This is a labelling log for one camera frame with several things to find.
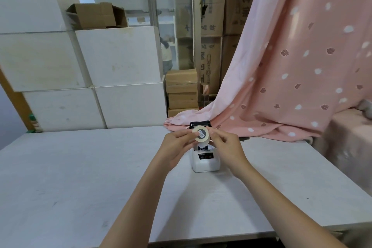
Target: hand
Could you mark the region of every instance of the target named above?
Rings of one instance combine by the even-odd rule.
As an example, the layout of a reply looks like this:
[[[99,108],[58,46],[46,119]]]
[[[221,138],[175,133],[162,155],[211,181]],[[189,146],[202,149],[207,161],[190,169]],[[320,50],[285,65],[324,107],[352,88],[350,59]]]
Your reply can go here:
[[[213,146],[217,148],[221,160],[229,167],[233,175],[239,178],[242,171],[252,167],[236,134],[211,127],[207,127],[207,129],[213,140]]]
[[[154,159],[171,171],[188,150],[198,145],[195,141],[198,135],[199,132],[192,132],[192,129],[167,133]]]

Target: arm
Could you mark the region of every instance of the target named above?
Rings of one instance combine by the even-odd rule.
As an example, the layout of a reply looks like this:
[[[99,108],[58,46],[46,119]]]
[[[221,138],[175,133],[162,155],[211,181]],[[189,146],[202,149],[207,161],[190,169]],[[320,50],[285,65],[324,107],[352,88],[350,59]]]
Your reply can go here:
[[[192,133],[191,129],[165,135],[160,149],[100,248],[147,247],[165,178],[184,153],[197,144],[197,136],[198,133]]]
[[[248,162],[236,134],[209,128],[220,158],[240,179],[287,248],[345,248],[296,207]]]

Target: white table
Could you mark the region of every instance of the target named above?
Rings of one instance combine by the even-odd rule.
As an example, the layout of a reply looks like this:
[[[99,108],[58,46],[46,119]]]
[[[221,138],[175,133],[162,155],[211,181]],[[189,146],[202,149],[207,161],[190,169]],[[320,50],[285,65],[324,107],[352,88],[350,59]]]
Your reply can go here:
[[[167,130],[141,127],[25,134],[0,152],[0,247],[97,247]],[[251,163],[322,226],[372,223],[372,198],[305,142],[252,138]],[[150,242],[206,243],[273,235],[226,169],[168,175]]]

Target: left hand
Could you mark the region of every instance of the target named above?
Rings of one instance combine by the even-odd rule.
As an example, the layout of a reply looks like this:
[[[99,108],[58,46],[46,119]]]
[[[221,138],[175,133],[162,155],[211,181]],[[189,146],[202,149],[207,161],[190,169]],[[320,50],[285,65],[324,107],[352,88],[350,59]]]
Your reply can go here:
[[[199,133],[192,132],[192,129],[167,133],[154,159],[166,165],[167,170],[171,171],[188,150],[198,145],[195,141],[198,135]]]

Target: forearm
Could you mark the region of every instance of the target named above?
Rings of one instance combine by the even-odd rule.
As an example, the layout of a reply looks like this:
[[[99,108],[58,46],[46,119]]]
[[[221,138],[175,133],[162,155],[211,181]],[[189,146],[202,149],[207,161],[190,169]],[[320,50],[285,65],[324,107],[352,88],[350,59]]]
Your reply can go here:
[[[251,165],[246,165],[238,178],[246,185],[287,248],[345,247],[289,201]]]
[[[168,171],[153,160],[100,247],[147,247]]]

